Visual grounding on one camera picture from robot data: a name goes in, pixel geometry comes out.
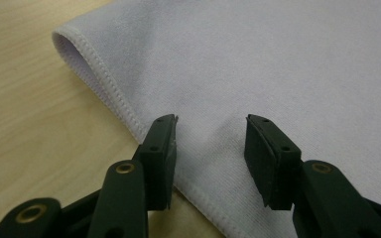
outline white towel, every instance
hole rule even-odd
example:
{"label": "white towel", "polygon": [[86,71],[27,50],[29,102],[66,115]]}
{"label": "white towel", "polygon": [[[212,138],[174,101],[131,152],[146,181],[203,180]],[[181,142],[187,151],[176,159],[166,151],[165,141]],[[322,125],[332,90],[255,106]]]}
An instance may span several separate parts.
{"label": "white towel", "polygon": [[53,40],[139,142],[179,115],[175,185],[226,236],[296,237],[247,170],[249,113],[381,203],[381,1],[123,0]]}

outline wood grain surface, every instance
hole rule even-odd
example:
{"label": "wood grain surface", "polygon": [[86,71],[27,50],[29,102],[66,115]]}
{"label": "wood grain surface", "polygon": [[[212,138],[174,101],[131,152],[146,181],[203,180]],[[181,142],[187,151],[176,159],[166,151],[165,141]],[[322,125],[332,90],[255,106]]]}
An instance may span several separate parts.
{"label": "wood grain surface", "polygon": [[[55,27],[108,2],[0,0],[0,220],[31,198],[80,199],[135,152],[128,130],[51,40]],[[150,237],[222,237],[176,192],[172,209],[149,221]]]}

